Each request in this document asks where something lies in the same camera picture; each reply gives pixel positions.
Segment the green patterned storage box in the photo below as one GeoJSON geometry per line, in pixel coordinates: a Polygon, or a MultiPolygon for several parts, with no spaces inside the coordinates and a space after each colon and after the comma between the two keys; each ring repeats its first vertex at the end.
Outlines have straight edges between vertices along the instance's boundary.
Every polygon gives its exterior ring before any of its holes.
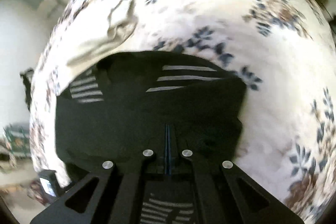
{"type": "Polygon", "coordinates": [[[3,129],[5,133],[5,146],[10,155],[15,158],[31,157],[29,123],[8,124],[3,129]]]}

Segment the cream ribbed knit garment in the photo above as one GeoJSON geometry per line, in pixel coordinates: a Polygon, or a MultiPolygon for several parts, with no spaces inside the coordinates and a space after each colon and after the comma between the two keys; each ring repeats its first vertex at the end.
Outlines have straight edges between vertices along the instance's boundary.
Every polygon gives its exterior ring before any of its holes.
{"type": "Polygon", "coordinates": [[[64,65],[71,78],[106,57],[135,31],[135,0],[102,0],[91,3],[62,38],[64,65]]]}

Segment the black object beside bed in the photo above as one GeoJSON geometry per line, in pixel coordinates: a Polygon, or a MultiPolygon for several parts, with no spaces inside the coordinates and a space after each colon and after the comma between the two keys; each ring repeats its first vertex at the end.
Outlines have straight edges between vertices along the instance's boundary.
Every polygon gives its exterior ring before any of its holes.
{"type": "Polygon", "coordinates": [[[32,68],[28,68],[19,74],[25,87],[25,103],[29,111],[31,106],[31,82],[33,79],[33,74],[34,70],[32,68]]]}

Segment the black white-striped sweater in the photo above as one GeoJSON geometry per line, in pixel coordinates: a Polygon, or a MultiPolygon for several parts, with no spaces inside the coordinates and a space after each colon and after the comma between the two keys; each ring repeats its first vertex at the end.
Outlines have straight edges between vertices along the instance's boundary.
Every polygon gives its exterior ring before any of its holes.
{"type": "MultiPolygon", "coordinates": [[[[163,125],[228,128],[246,84],[205,59],[170,52],[118,53],[80,75],[57,98],[56,153],[78,181],[105,161],[147,147],[163,125]]],[[[144,202],[140,223],[183,223],[192,211],[168,196],[144,202]]]]}

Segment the white floral bed sheet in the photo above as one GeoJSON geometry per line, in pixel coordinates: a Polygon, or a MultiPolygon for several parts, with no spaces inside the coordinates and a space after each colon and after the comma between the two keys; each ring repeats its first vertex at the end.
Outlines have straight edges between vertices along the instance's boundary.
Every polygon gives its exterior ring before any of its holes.
{"type": "MultiPolygon", "coordinates": [[[[62,186],[56,97],[75,79],[62,68],[62,38],[96,1],[68,1],[33,76],[33,166],[54,170],[62,186]]],[[[305,223],[324,223],[335,198],[335,43],[321,0],[135,0],[134,14],[135,31],[111,53],[184,53],[240,77],[236,164],[305,223]]]]}

